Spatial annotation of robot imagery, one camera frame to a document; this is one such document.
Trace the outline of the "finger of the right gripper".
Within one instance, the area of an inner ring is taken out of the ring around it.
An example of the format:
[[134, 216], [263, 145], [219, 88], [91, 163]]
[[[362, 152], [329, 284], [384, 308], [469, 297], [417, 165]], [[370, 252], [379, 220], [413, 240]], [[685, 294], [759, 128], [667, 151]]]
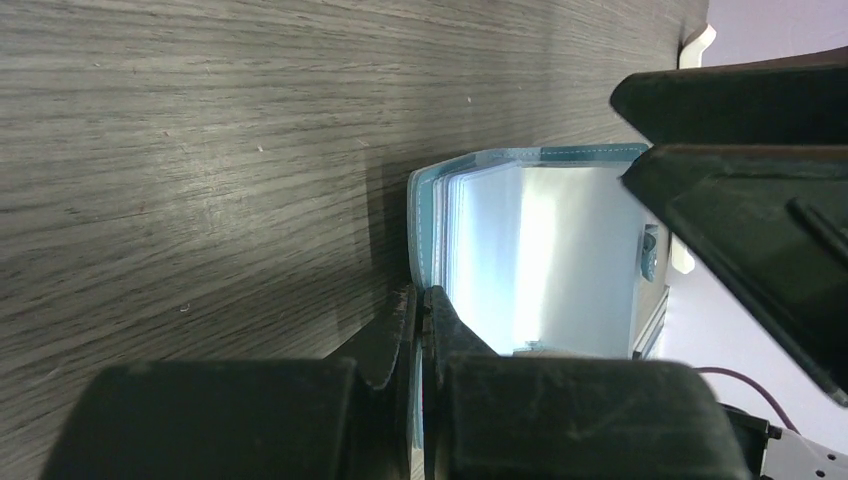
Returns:
[[845, 406], [846, 147], [658, 145], [622, 182]]
[[844, 145], [847, 50], [636, 73], [610, 105], [653, 144]]

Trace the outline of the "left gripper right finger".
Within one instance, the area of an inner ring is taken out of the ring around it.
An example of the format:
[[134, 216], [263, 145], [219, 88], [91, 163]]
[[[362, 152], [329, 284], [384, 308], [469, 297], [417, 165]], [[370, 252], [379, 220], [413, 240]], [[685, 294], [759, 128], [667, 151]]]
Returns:
[[724, 410], [666, 361], [495, 353], [445, 290], [423, 297], [429, 479], [746, 479]]

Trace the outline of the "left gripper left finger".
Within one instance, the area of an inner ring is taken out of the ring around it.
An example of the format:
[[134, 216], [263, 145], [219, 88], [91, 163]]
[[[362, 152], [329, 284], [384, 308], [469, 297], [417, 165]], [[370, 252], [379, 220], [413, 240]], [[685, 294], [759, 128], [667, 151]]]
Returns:
[[321, 359], [134, 362], [72, 409], [45, 479], [406, 479], [417, 291]]

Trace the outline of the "blue card holder wallet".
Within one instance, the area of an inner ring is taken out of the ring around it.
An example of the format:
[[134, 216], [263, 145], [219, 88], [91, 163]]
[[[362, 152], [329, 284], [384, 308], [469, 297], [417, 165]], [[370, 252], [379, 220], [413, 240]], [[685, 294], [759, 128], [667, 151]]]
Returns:
[[668, 295], [668, 234], [620, 181], [644, 151], [499, 148], [415, 170], [412, 280], [441, 287], [502, 356], [647, 356]]

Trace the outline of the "grey white clothes rack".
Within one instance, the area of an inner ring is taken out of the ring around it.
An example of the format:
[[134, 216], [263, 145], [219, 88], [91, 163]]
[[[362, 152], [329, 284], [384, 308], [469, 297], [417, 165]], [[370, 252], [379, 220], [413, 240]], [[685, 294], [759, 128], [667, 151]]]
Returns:
[[[705, 24], [690, 35], [680, 51], [678, 68], [700, 68], [704, 52], [713, 44], [716, 37], [717, 32], [710, 24]], [[672, 267], [681, 274], [688, 274], [695, 268], [694, 255], [676, 234], [671, 237], [670, 260]]]

